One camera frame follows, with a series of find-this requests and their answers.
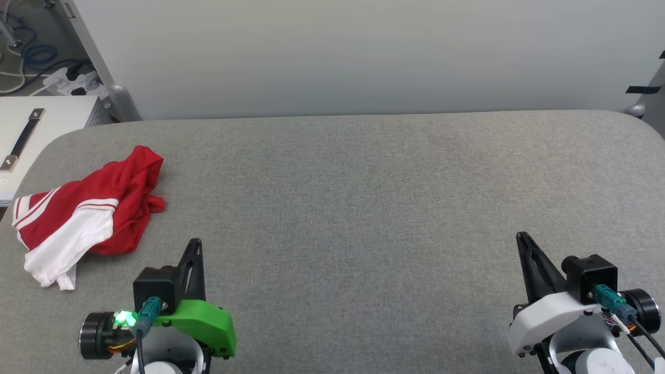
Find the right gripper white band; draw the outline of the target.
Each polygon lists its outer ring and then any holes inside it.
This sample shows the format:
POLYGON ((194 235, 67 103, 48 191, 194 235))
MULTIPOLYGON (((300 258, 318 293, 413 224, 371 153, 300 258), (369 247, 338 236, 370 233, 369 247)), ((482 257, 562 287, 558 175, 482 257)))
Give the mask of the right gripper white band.
POLYGON ((537 345, 551 356, 596 349, 619 352, 617 331, 644 333, 646 316, 660 321, 651 297, 647 308, 629 304, 626 292, 612 289, 592 289, 583 301, 577 300, 563 292, 564 277, 527 232, 518 232, 516 240, 527 301, 532 304, 517 312, 509 327, 513 355, 535 352, 537 345))

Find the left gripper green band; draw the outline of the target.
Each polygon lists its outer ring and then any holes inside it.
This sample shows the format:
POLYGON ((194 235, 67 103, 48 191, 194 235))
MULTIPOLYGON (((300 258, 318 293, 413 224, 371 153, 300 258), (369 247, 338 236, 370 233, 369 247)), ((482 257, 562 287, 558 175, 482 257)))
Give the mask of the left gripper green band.
POLYGON ((79 333, 83 359, 108 360, 114 355, 132 357, 136 329, 143 327, 143 350, 148 339, 159 342, 158 329, 181 333, 202 347, 203 353, 221 359, 235 357, 237 337, 231 314, 204 300, 204 258, 201 239, 190 239, 178 264, 181 298, 174 313, 142 307, 140 310, 89 314, 79 333))

